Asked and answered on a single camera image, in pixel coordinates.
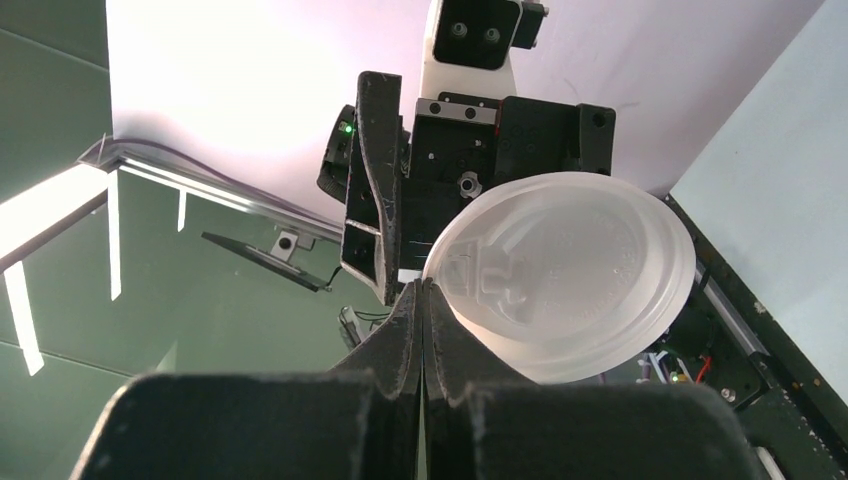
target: ceiling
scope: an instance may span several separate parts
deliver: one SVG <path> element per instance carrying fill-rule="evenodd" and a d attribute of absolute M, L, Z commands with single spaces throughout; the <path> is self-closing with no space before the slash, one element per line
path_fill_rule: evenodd
<path fill-rule="evenodd" d="M 820 0 L 549 0 L 518 93 L 618 112 L 613 175 L 665 193 Z M 109 0 L 116 136 L 176 147 L 342 220 L 315 187 L 364 70 L 404 78 L 411 130 L 429 0 Z"/>

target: translucent lid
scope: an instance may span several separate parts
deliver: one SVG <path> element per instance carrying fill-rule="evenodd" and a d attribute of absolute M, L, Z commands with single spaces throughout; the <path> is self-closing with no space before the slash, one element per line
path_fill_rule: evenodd
<path fill-rule="evenodd" d="M 692 240 L 668 207 L 579 172 L 484 193 L 424 267 L 468 330 L 541 383 L 596 375 L 647 348 L 680 313 L 694 275 Z"/>

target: bolt hole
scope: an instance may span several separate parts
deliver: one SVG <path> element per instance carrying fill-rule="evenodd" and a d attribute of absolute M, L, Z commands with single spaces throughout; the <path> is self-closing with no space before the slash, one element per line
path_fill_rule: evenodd
<path fill-rule="evenodd" d="M 596 113 L 592 115 L 592 123 L 598 128 L 604 128 L 607 124 L 607 118 L 603 113 Z"/>

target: white wall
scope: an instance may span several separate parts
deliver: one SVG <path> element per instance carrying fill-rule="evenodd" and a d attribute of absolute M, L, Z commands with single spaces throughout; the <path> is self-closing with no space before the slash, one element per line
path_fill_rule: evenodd
<path fill-rule="evenodd" d="M 672 190 L 848 399 L 848 2 L 828 0 Z"/>

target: bolt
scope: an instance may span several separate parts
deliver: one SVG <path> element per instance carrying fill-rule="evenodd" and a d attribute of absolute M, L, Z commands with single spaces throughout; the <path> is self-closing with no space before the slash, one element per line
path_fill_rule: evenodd
<path fill-rule="evenodd" d="M 456 38 L 465 38 L 465 35 L 468 34 L 468 27 L 462 22 L 456 22 L 451 27 L 451 34 Z"/>
<path fill-rule="evenodd" d="M 722 388 L 721 389 L 721 398 L 727 400 L 730 403 L 733 403 L 733 401 L 736 400 L 736 392 L 734 392 L 733 390 L 731 390 L 729 388 Z"/>
<path fill-rule="evenodd" d="M 486 34 L 483 35 L 483 39 L 489 43 L 498 43 L 501 40 L 501 32 L 498 31 L 497 28 L 490 28 L 486 30 Z"/>

